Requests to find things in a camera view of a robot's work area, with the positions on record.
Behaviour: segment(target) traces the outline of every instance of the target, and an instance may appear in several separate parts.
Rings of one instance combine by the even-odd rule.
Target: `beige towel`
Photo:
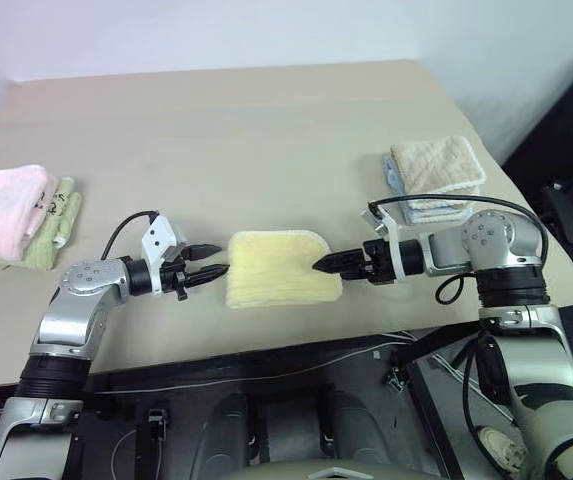
[[[327,253],[324,239],[306,230],[236,233],[228,244],[226,304],[241,308],[337,300],[342,294],[339,275],[313,270]]]
[[[407,195],[443,193],[478,195],[486,181],[473,147],[464,137],[397,143],[391,147]],[[411,200],[414,209],[445,207],[459,200]]]

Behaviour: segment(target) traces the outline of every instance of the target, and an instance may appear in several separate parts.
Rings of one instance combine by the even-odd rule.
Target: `table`
[[[97,258],[127,215],[159,209],[193,243],[225,247],[240,230],[310,229],[334,251],[359,247],[376,237],[359,212],[390,195],[382,154],[395,141],[441,135],[470,139],[488,174],[484,194],[525,204],[469,121],[412,61],[9,85],[0,168],[38,163],[72,176],[84,203],[53,271],[0,273],[0,385],[17,381],[59,276]],[[138,256],[144,228],[130,225],[112,254]],[[553,302],[573,304],[573,264],[552,238],[544,273]],[[182,303],[175,295],[132,299],[114,312],[92,371],[476,320],[474,282],[440,306],[433,294],[442,281],[350,282],[337,302],[293,307],[230,310],[225,278]]]

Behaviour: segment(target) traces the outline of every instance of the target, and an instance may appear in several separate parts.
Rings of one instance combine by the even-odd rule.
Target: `yellow sponge cloth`
[[[330,253],[326,241],[307,230],[238,232],[230,239],[230,308],[330,302],[342,294],[339,275],[313,270]]]

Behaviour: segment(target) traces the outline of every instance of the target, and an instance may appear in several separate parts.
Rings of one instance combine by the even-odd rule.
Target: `pink towel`
[[[0,258],[21,260],[55,188],[57,179],[39,165],[0,170]]]

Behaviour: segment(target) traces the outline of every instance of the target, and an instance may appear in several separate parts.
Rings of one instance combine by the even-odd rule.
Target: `blue towel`
[[[399,173],[397,163],[390,155],[384,155],[384,171],[388,185],[393,189],[395,196],[406,195],[404,181]],[[455,207],[435,207],[418,210],[408,205],[408,202],[400,202],[402,213],[408,225],[433,222],[464,221],[473,214],[473,209]]]

